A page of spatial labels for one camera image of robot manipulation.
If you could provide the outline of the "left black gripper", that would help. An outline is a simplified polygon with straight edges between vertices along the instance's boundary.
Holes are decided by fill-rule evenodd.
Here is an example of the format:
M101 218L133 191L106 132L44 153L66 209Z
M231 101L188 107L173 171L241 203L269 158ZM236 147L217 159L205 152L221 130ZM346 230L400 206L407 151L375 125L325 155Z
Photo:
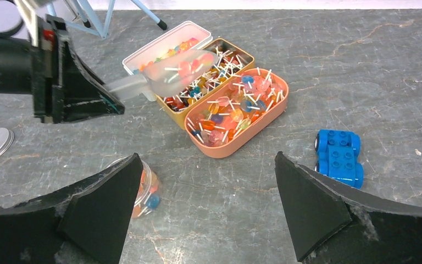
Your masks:
M39 18L37 33L31 51L34 117L58 124L124 114L125 106L76 54L64 19Z

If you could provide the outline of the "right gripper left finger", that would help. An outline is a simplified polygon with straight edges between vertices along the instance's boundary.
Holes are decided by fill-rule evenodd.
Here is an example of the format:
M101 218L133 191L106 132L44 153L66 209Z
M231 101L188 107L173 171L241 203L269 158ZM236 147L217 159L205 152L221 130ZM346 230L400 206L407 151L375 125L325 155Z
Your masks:
M47 195L0 207L0 263L55 263L64 244L118 263L139 190L138 154Z

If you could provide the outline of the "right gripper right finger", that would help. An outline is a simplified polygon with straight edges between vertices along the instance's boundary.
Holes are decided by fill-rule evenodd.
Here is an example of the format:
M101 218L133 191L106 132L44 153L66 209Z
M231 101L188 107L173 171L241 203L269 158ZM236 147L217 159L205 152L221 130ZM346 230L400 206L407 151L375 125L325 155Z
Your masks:
M369 194L282 152L277 186L301 263L422 263L422 207Z

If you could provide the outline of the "blue lollipop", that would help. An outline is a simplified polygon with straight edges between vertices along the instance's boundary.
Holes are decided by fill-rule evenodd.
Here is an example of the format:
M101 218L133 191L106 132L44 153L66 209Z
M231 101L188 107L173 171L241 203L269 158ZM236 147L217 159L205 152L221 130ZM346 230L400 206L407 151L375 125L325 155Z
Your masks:
M146 207L154 210L160 204L160 196L154 193L150 193L147 201L145 202Z

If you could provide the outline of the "clear plastic scoop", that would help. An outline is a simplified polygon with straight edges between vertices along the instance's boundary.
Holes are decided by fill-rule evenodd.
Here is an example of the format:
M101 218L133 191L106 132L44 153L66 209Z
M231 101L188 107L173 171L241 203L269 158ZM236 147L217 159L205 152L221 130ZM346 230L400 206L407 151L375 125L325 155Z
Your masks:
M103 87L119 101L143 92L171 97L187 88L217 61L218 55L211 51L190 49L149 65L139 74L129 75Z

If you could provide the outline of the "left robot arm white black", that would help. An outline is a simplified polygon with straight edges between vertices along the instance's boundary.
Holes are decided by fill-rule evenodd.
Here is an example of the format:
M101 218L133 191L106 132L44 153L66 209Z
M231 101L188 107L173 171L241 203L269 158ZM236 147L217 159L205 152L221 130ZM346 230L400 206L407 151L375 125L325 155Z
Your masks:
M62 18L35 14L14 1L19 23L0 32L0 94L31 95L42 123L73 123L122 115L125 106L80 59Z

